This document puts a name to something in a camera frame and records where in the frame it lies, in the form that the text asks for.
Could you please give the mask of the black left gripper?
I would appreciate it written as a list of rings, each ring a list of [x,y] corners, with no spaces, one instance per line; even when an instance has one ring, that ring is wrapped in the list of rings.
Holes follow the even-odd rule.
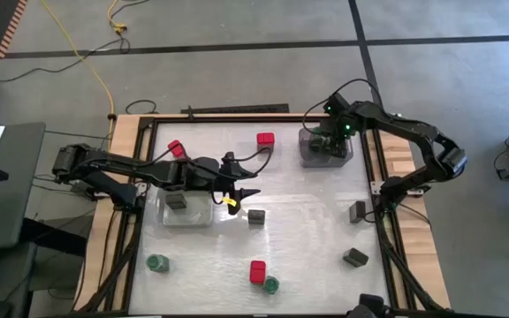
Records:
[[[235,181],[242,176],[240,165],[234,161],[223,161],[210,157],[199,157],[194,160],[195,167],[203,173],[211,185],[213,192],[227,194],[228,213],[235,216],[241,209],[240,200],[258,194],[259,189],[235,188]]]

